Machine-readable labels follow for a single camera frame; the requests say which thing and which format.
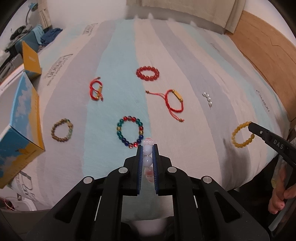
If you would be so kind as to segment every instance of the yellow and blue box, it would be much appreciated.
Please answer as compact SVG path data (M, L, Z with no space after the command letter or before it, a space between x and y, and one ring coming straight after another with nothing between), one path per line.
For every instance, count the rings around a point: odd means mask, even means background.
M0 188L44 152L39 96L25 72L0 94Z

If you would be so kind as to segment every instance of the brown beaded bracelet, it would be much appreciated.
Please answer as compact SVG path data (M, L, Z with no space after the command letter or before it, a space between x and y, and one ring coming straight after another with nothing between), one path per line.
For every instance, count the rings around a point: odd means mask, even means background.
M64 124L64 123L67 123L68 127L69 127L69 131L68 131L68 134L66 137L64 138L60 138L60 137L57 137L54 132L55 132L55 129L60 126L61 124ZM71 136L72 136L72 130L73 130L73 124L70 122L70 120L68 119L61 119L60 121L58 121L57 123L54 124L54 126L52 127L52 138L55 139L56 141L59 141L59 142L65 142L65 141L68 141Z

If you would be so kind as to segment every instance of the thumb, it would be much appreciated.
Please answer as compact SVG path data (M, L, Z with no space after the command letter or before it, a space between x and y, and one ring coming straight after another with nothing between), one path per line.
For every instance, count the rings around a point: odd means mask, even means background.
M296 197L296 184L293 186L289 187L285 192L284 192L284 198L285 199L291 199Z

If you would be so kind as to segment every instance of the striped bedsheet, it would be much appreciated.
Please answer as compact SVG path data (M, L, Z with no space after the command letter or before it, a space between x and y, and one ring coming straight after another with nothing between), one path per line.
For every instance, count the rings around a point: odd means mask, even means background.
M116 124L136 116L161 155L192 177L213 177L223 188L250 181L276 155L258 137L235 148L231 133L253 121L287 137L289 122L278 96L228 36L191 25L163 20L116 20L69 27L39 55L43 73L38 84L46 151L12 182L18 193L46 206L57 203L85 176L100 178L136 154L118 139ZM156 81L143 81L135 72L154 66ZM104 101L93 101L89 83L103 83ZM145 90L177 90L184 111L172 118L164 100ZM202 95L212 99L212 107ZM180 102L169 96L173 108ZM73 123L70 141L51 138L55 122ZM137 138L137 126L126 123L123 135ZM63 136L63 130L57 132ZM237 141L250 137L246 128ZM141 194L124 197L123 220L163 218L173 214L171 197L155 195L154 184L143 175Z

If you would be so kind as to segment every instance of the pearl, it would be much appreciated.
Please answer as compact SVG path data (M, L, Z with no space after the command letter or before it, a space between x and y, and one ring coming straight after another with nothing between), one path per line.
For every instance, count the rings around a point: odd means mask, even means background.
M144 145L143 146L143 155L148 156L152 153L152 146L150 145Z
M143 140L143 145L153 146L154 145L154 140L152 140L151 138L146 138L145 140Z
M152 165L152 157L150 156L144 156L143 157L143 167L149 167Z

